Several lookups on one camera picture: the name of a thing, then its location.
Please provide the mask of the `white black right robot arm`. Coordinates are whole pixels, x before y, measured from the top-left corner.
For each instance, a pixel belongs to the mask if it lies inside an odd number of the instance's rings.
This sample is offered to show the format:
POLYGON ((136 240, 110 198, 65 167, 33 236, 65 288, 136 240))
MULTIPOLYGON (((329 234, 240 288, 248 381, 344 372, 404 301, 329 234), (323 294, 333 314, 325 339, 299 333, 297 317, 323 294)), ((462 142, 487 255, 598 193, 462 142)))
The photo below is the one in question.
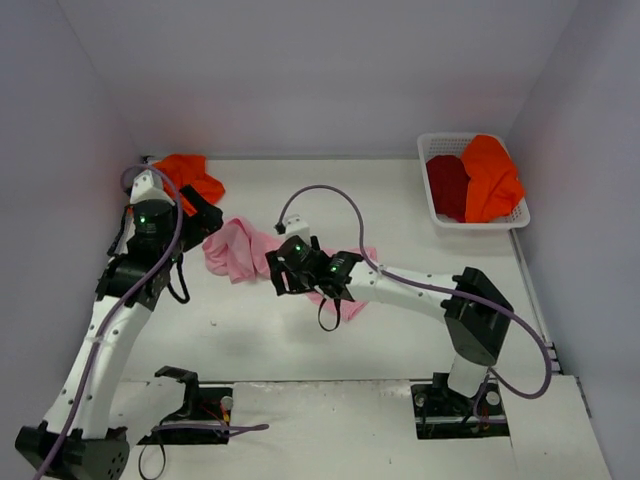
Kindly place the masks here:
POLYGON ((455 356, 442 388, 445 405, 464 412, 474 405, 488 370, 495 366, 513 307, 488 277, 467 267, 458 275, 429 275, 368 263, 360 253, 328 255, 313 238, 295 235, 266 253, 276 294, 318 294, 336 310, 333 331, 348 303, 379 303, 424 314, 446 326, 455 356))

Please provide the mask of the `pink t shirt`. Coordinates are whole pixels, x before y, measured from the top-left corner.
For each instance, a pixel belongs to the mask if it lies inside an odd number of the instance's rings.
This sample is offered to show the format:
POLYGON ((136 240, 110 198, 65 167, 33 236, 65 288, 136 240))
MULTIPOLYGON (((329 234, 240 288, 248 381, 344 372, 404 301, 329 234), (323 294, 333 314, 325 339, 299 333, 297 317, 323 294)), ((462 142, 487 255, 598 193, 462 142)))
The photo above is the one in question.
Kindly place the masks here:
POLYGON ((248 219, 233 217, 203 241, 202 251, 210 273, 239 284, 269 280, 266 254, 281 244, 281 238, 259 231, 248 219))

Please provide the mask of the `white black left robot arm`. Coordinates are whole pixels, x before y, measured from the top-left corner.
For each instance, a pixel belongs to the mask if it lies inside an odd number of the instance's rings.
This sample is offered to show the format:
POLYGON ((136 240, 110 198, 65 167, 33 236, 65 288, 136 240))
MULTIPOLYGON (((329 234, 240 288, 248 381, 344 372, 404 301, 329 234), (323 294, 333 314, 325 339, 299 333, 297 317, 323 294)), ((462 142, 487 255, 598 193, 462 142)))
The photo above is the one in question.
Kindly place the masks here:
POLYGON ((118 479, 131 448, 157 425, 198 411, 193 371, 163 366, 150 380, 122 377, 159 297, 174 290, 171 272, 181 270, 185 253, 223 225, 221 210, 193 186, 180 194, 193 215, 160 189, 135 181, 127 251, 112 255, 103 271, 85 339, 59 396, 38 426, 24 426, 16 437, 15 448, 36 478, 118 479))

